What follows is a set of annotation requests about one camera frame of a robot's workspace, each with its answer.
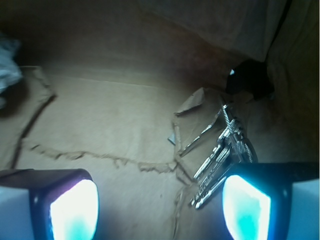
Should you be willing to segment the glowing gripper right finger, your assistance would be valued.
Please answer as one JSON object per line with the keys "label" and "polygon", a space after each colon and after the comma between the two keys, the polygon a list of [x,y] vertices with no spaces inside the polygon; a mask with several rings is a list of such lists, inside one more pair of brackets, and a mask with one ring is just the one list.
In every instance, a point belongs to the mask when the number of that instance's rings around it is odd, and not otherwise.
{"label": "glowing gripper right finger", "polygon": [[237,163],[225,176],[222,209],[234,240],[320,238],[318,163]]}

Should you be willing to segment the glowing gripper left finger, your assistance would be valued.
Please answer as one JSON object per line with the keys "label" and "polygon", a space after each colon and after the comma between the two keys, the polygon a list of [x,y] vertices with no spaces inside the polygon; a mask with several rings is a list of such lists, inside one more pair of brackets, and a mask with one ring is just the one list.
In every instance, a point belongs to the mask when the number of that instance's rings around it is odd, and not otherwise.
{"label": "glowing gripper left finger", "polygon": [[98,188],[82,168],[0,172],[2,240],[92,240],[98,219]]}

